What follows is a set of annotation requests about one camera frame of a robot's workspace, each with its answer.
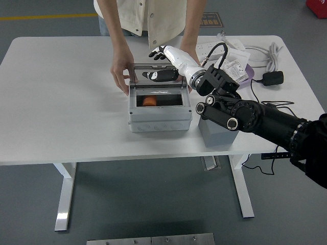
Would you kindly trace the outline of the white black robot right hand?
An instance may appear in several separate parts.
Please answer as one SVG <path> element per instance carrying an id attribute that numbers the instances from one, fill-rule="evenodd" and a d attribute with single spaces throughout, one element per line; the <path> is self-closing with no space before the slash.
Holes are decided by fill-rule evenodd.
<path id="1" fill-rule="evenodd" d="M 167 58 L 171 64 L 178 70 L 178 73 L 186 78 L 189 86 L 196 88 L 195 82 L 205 74 L 205 69 L 201 67 L 188 53 L 169 46 L 159 46 L 155 48 L 149 57 L 158 60 Z"/>

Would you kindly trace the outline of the person's right hand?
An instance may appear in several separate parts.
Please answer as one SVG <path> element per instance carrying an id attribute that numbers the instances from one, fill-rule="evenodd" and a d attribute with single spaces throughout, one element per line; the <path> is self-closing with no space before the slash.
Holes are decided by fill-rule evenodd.
<path id="1" fill-rule="evenodd" d="M 130 50 L 115 51 L 112 59 L 110 72 L 116 86 L 125 94 L 129 95 L 129 86 L 126 79 L 130 78 L 130 65 L 134 63 L 134 57 Z"/>

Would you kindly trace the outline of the person's left hand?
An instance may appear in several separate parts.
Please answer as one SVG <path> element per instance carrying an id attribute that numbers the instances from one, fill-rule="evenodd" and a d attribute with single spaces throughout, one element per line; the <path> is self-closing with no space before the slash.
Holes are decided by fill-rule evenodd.
<path id="1" fill-rule="evenodd" d="M 180 45 L 180 49 L 186 53 L 188 53 L 195 61 L 196 63 L 199 65 L 199 59 L 198 56 L 196 54 L 196 49 L 194 46 L 189 46 L 189 45 Z"/>

